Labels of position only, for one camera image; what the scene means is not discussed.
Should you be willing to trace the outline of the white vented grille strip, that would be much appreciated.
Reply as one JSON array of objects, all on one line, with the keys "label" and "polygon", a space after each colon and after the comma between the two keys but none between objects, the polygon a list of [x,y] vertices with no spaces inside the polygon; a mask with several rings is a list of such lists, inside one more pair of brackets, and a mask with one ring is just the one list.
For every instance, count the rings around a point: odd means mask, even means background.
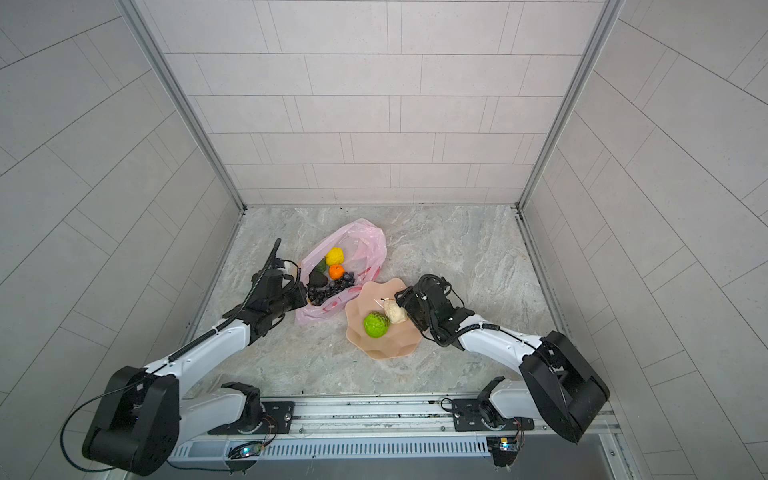
[{"label": "white vented grille strip", "polygon": [[[176,448],[172,462],[222,464],[237,441],[197,440]],[[278,439],[257,454],[263,461],[367,458],[473,458],[491,455],[485,438],[390,437]]]}]

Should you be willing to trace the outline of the dark fake grapes bunch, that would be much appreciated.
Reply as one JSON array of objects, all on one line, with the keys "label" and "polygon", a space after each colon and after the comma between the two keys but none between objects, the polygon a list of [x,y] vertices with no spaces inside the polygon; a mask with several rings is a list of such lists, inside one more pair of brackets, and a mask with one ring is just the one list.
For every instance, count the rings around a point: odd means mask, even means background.
[{"label": "dark fake grapes bunch", "polygon": [[348,288],[351,288],[354,284],[355,276],[350,272],[345,273],[344,276],[339,280],[331,280],[329,278],[329,283],[325,288],[313,289],[307,287],[308,301],[314,306],[321,306],[328,299],[338,295]]}]

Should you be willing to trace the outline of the circuit board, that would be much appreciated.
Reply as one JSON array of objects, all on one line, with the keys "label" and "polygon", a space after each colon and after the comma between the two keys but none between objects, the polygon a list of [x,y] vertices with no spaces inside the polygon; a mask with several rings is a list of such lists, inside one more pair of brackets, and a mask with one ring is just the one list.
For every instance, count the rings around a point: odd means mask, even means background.
[{"label": "circuit board", "polygon": [[497,468],[511,467],[521,450],[521,440],[514,437],[487,437],[486,444]]},{"label": "circuit board", "polygon": [[258,441],[246,442],[244,444],[240,444],[233,447],[229,451],[227,458],[229,460],[244,460],[249,458],[255,458],[260,456],[264,449],[265,449],[264,442],[258,442]]}]

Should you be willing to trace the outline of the green fake fruit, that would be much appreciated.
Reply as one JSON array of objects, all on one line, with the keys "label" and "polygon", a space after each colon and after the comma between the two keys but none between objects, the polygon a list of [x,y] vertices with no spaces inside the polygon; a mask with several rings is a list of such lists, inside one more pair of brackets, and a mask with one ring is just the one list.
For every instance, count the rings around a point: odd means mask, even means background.
[{"label": "green fake fruit", "polygon": [[381,338],[388,333],[390,321],[381,312],[371,312],[363,319],[363,328],[370,338]]}]

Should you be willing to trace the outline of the orange fake tangerine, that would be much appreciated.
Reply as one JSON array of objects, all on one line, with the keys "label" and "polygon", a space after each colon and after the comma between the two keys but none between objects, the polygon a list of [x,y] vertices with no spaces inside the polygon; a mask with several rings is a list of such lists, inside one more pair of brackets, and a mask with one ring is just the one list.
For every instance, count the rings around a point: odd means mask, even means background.
[{"label": "orange fake tangerine", "polygon": [[345,269],[341,264],[333,264],[328,268],[328,275],[331,280],[339,280],[345,274]]}]

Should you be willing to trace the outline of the pink scalloped bowl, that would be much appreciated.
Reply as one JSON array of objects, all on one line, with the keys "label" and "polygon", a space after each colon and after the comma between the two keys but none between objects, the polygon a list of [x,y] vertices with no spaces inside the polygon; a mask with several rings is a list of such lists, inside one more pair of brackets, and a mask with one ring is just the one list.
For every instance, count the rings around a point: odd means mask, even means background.
[{"label": "pink scalloped bowl", "polygon": [[422,340],[418,328],[394,302],[406,288],[395,278],[385,283],[367,282],[358,297],[345,306],[347,339],[370,358],[388,360],[413,353]]}]

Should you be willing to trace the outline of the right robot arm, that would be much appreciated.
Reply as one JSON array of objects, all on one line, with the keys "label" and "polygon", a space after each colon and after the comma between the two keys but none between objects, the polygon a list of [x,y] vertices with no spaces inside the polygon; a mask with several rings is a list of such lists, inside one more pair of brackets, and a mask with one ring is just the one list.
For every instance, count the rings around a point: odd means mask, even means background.
[{"label": "right robot arm", "polygon": [[484,355],[521,376],[527,393],[511,383],[491,381],[478,398],[481,416],[492,428],[497,419],[538,417],[561,438],[578,443],[610,399],[610,390],[576,346],[562,333],[540,337],[487,321],[448,299],[452,285],[427,274],[395,294],[395,301],[426,338],[441,347]]}]

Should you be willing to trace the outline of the dark brown fake fruit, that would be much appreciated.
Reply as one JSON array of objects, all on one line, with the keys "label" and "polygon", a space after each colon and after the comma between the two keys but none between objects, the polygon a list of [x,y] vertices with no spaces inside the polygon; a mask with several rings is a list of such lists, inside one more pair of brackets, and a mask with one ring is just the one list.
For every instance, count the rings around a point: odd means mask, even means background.
[{"label": "dark brown fake fruit", "polygon": [[308,287],[313,289],[325,288],[329,283],[329,278],[324,272],[312,270],[309,274]]}]

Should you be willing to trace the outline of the right circuit board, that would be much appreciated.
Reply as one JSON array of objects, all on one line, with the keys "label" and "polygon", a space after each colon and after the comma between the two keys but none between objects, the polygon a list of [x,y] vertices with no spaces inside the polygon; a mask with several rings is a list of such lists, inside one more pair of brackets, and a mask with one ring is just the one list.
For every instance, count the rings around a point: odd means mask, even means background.
[{"label": "right circuit board", "polygon": [[497,468],[511,467],[521,450],[521,440],[514,437],[487,437],[486,444]]}]

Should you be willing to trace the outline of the cream fake garlic bulb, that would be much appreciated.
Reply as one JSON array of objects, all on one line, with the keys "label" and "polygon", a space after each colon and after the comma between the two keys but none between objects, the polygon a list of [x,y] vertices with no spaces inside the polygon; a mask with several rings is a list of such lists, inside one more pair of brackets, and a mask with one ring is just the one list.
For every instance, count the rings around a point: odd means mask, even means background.
[{"label": "cream fake garlic bulb", "polygon": [[384,299],[382,305],[384,314],[391,324],[401,324],[409,319],[406,310],[399,306],[396,300]]}]

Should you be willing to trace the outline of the aluminium mounting rail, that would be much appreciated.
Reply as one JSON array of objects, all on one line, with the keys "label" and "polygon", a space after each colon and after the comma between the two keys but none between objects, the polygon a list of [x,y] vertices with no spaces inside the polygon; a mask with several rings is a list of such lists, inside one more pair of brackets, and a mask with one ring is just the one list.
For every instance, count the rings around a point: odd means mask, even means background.
[{"label": "aluminium mounting rail", "polygon": [[256,440],[514,436],[518,426],[511,421],[503,430],[487,427],[474,411],[477,396],[472,392],[267,397],[263,403],[274,427],[263,424],[246,434],[223,426],[208,427],[199,436]]}]

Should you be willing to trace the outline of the left circuit board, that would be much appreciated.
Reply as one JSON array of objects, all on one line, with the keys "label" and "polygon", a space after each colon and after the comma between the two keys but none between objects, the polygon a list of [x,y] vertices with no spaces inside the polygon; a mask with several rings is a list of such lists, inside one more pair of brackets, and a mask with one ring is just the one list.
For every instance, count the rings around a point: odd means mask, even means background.
[{"label": "left circuit board", "polygon": [[249,458],[255,458],[260,456],[264,449],[265,449],[264,442],[258,442],[258,441],[246,442],[244,444],[240,444],[233,447],[229,451],[227,458],[229,460],[244,460]]}]

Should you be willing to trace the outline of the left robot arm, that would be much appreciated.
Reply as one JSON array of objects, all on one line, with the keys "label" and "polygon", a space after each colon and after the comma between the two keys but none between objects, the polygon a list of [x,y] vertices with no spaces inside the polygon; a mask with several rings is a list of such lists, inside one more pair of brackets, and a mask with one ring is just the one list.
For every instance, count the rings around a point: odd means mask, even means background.
[{"label": "left robot arm", "polygon": [[260,390],[231,381],[192,400],[187,392],[216,366],[265,336],[307,303],[301,270],[274,259],[259,271],[243,303],[176,352],[109,379],[81,447],[84,458],[137,475],[158,470],[175,448],[227,427],[250,434],[264,426]]}]

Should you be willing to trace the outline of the pink plastic bag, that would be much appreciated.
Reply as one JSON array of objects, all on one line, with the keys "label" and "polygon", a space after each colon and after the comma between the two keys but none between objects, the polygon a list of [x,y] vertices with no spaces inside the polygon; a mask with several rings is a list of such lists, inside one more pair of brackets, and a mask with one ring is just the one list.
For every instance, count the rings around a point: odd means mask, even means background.
[{"label": "pink plastic bag", "polygon": [[306,288],[310,272],[316,270],[317,264],[325,260],[325,255],[333,247],[340,247],[344,251],[345,260],[341,265],[345,273],[354,274],[355,284],[321,306],[314,306],[308,301],[307,306],[296,312],[296,323],[300,326],[328,320],[342,312],[345,305],[360,294],[365,283],[378,277],[387,256],[383,230],[366,219],[355,220],[321,241],[299,263],[301,282]]}]

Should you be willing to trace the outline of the yellow fake lemon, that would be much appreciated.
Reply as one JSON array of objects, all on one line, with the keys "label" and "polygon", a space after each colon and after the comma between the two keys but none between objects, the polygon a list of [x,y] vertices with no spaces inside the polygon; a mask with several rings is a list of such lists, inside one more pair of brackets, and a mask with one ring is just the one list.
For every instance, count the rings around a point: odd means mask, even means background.
[{"label": "yellow fake lemon", "polygon": [[344,251],[340,247],[333,247],[325,255],[325,263],[328,267],[341,265],[345,260]]}]

